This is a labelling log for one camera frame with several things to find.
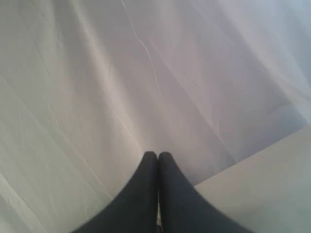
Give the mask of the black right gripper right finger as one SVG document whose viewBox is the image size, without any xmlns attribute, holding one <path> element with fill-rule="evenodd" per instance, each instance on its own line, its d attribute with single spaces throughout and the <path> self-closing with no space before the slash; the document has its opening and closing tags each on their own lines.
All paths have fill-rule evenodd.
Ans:
<svg viewBox="0 0 311 233">
<path fill-rule="evenodd" d="M 158 157 L 158 187 L 163 232 L 248 232 L 196 191 L 169 152 L 162 152 Z"/>
</svg>

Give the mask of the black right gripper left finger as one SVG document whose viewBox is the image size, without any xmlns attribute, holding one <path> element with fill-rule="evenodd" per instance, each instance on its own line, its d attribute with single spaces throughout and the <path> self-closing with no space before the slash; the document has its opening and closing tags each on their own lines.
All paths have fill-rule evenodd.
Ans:
<svg viewBox="0 0 311 233">
<path fill-rule="evenodd" d="M 121 192 L 77 233 L 155 233 L 157 231 L 157 156 L 144 153 Z"/>
</svg>

